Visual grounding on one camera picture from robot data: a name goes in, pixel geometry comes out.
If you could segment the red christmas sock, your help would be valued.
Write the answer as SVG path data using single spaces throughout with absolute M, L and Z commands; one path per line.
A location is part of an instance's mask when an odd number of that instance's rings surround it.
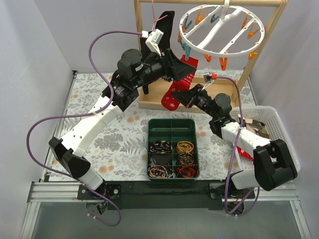
M 250 159 L 250 160 L 254 160 L 254 158 L 249 153 L 244 151 L 242 148 L 237 147 L 237 150 L 238 150 L 238 153 L 240 156 L 245 157 L 245 158 Z
M 161 105 L 169 111 L 175 111 L 180 105 L 180 102 L 173 96 L 173 93 L 189 90 L 194 75 L 195 71 L 184 77 L 182 80 L 173 82 L 168 91 L 162 97 Z

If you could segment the brown beige striped sock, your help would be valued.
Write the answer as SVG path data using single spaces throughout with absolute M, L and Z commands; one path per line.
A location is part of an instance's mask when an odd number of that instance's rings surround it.
M 270 139 L 270 135 L 268 133 L 266 125 L 261 121 L 249 119 L 246 121 L 246 127 L 250 132 L 259 135 L 263 138 Z

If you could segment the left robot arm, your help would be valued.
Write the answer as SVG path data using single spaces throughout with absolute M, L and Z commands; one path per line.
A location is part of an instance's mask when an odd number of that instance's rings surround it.
M 159 78 L 167 81 L 182 80 L 196 71 L 196 67 L 181 61 L 170 48 L 160 54 L 152 52 L 146 60 L 143 60 L 141 51 L 126 50 L 117 67 L 110 86 L 103 90 L 89 115 L 83 117 L 60 139 L 53 137 L 49 141 L 55 159 L 70 177 L 85 184 L 95 199 L 105 196 L 106 182 L 84 157 L 91 142 L 138 97 L 139 87 Z

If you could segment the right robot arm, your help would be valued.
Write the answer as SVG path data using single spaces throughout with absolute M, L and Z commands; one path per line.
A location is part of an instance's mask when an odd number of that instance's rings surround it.
M 271 191 L 297 177 L 298 171 L 287 144 L 281 139 L 270 140 L 241 127 L 230 116 L 232 107 L 227 94 L 219 93 L 212 98 L 201 84 L 197 84 L 188 91 L 174 92 L 173 97 L 186 108 L 197 106 L 211 116 L 209 125 L 215 135 L 254 158 L 252 170 L 230 176 L 230 182 L 225 186 L 229 197 L 239 197 L 246 188 L 261 187 Z

